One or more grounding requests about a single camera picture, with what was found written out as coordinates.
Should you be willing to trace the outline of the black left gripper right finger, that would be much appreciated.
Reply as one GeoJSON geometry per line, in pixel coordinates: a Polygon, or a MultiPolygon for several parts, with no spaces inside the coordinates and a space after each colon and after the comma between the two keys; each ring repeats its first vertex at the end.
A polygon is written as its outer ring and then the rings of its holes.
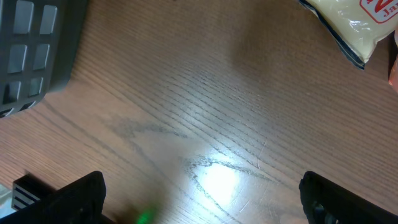
{"type": "Polygon", "coordinates": [[[397,215],[313,171],[304,174],[299,190],[309,223],[397,223],[397,215]]]}

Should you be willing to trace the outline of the dark grey plastic basket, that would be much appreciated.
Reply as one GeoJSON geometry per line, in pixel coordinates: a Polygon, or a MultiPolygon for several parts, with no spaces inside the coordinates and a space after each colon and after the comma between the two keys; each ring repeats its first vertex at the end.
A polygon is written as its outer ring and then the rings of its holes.
{"type": "Polygon", "coordinates": [[[1,117],[70,80],[88,0],[1,1],[1,117]]]}

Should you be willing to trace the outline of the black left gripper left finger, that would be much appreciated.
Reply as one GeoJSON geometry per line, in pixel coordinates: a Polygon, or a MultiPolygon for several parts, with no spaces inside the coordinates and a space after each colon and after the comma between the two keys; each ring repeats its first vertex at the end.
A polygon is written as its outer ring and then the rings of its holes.
{"type": "Polygon", "coordinates": [[[12,183],[14,213],[2,224],[100,223],[106,186],[100,171],[55,190],[32,174],[12,183]]]}

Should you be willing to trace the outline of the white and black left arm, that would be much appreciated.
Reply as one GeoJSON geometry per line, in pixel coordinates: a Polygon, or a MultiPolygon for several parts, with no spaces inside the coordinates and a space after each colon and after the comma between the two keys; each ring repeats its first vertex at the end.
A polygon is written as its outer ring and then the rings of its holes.
{"type": "Polygon", "coordinates": [[[100,171],[58,190],[27,174],[13,182],[15,212],[1,218],[1,224],[110,224],[113,221],[102,214],[105,197],[100,171]]]}

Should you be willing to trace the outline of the yellow wet wipes pack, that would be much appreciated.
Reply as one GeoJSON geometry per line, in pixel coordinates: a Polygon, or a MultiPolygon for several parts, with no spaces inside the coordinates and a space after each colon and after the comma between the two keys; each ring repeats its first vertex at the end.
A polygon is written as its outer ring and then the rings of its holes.
{"type": "Polygon", "coordinates": [[[397,0],[300,0],[328,29],[345,57],[364,69],[379,41],[397,27],[397,0]]]}

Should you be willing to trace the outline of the orange tissue pack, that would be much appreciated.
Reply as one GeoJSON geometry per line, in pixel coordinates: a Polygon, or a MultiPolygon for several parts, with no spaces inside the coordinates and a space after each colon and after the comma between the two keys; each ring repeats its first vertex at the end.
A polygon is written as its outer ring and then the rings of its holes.
{"type": "Polygon", "coordinates": [[[398,92],[397,83],[397,29],[390,38],[389,45],[389,79],[388,82],[395,92],[398,92]]]}

